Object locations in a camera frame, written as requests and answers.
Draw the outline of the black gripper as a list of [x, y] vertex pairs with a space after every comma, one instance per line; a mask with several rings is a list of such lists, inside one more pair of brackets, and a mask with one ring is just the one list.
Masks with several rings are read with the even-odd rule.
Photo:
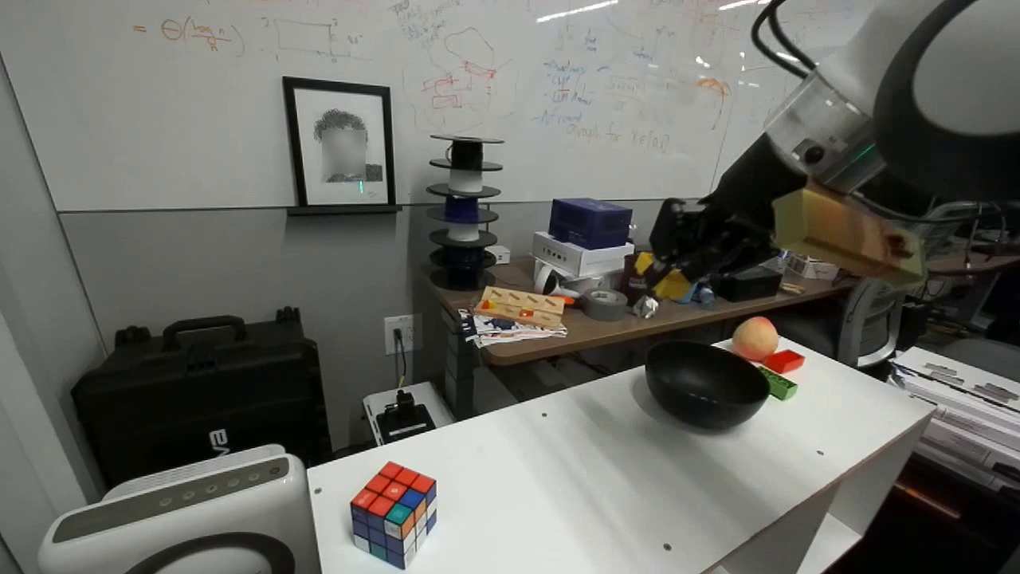
[[760, 134], [697, 201], [665, 196], [651, 230], [651, 250], [676, 263], [689, 281], [716, 277], [773, 254], [770, 201], [799, 192], [806, 174], [793, 170]]

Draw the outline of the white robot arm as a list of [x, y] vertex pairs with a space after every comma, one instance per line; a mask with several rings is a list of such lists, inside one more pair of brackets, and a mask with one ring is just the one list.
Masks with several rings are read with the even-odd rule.
[[788, 248], [914, 284], [935, 230], [1020, 196], [1020, 0], [887, 0], [728, 161], [689, 219], [654, 236], [651, 284]]

